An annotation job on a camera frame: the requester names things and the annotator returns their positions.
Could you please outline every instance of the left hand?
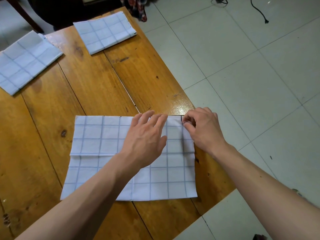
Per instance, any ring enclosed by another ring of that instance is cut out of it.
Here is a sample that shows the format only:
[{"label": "left hand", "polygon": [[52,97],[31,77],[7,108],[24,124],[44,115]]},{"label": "left hand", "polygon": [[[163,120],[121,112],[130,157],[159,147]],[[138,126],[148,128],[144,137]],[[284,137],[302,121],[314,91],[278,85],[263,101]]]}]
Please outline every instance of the left hand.
[{"label": "left hand", "polygon": [[166,146],[167,136],[161,134],[167,118],[167,114],[154,114],[153,110],[133,117],[120,153],[127,155],[139,170],[153,163]]}]

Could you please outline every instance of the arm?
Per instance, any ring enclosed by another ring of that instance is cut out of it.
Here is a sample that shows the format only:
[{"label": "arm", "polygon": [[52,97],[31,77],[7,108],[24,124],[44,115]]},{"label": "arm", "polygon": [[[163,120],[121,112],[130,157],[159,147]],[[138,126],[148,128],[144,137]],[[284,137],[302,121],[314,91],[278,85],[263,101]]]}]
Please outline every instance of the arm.
[{"label": "arm", "polygon": [[16,239],[93,239],[125,185],[156,160],[166,145],[167,137],[161,133],[168,116],[153,114],[137,114],[121,152]]},{"label": "arm", "polygon": [[274,240],[319,239],[320,210],[229,145],[216,113],[197,108],[188,111],[182,121],[194,143],[224,168]]}]

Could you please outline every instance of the hand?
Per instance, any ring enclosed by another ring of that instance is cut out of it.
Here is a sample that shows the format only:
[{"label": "hand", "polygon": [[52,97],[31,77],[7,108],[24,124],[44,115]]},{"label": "hand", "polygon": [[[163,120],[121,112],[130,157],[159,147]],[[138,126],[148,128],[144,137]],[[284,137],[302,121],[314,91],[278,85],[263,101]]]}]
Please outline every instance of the hand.
[{"label": "hand", "polygon": [[167,136],[161,134],[167,118],[167,114],[154,114],[153,110],[133,117],[120,153],[128,155],[139,170],[155,161],[166,146]]},{"label": "hand", "polygon": [[230,146],[223,137],[217,113],[212,113],[208,107],[189,110],[182,122],[194,143],[212,157],[217,158]]}]

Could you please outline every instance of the white cloth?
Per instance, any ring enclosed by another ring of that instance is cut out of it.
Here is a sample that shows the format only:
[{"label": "white cloth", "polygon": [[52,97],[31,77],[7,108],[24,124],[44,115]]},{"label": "white cloth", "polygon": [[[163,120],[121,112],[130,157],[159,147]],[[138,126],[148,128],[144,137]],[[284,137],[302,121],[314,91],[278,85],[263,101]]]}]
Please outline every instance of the white cloth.
[{"label": "white cloth", "polygon": [[[122,149],[133,117],[77,116],[71,159],[61,199],[98,172]],[[167,145],[150,166],[142,168],[117,200],[149,201],[197,197],[194,144],[181,116],[169,116],[162,130]]]},{"label": "white cloth", "polygon": [[122,11],[107,17],[73,24],[90,55],[137,34]]},{"label": "white cloth", "polygon": [[31,31],[0,53],[0,87],[13,96],[63,53]]}]

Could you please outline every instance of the tiled floor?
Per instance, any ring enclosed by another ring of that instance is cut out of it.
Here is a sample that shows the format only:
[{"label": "tiled floor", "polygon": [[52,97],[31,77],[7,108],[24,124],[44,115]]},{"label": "tiled floor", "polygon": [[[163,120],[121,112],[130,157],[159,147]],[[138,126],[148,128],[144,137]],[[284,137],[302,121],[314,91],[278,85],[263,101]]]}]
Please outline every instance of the tiled floor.
[{"label": "tiled floor", "polygon": [[[218,113],[226,140],[320,206],[320,0],[253,0],[268,24],[249,0],[210,1],[156,0],[139,25],[192,103]],[[30,29],[0,1],[0,50]],[[254,234],[268,235],[235,190],[176,239]]]}]

